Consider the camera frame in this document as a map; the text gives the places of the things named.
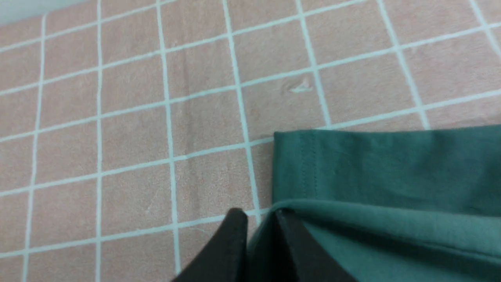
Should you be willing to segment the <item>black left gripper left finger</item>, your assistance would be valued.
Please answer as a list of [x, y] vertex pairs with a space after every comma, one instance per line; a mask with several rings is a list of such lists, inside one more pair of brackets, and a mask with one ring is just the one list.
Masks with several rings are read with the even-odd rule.
[[244, 282], [248, 216], [231, 208], [213, 237], [174, 282]]

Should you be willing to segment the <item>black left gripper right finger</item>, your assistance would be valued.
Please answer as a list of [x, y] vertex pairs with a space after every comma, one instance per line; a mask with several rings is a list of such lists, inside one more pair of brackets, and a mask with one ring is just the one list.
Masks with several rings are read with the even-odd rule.
[[272, 281], [356, 281], [322, 248], [293, 211], [276, 211], [272, 222]]

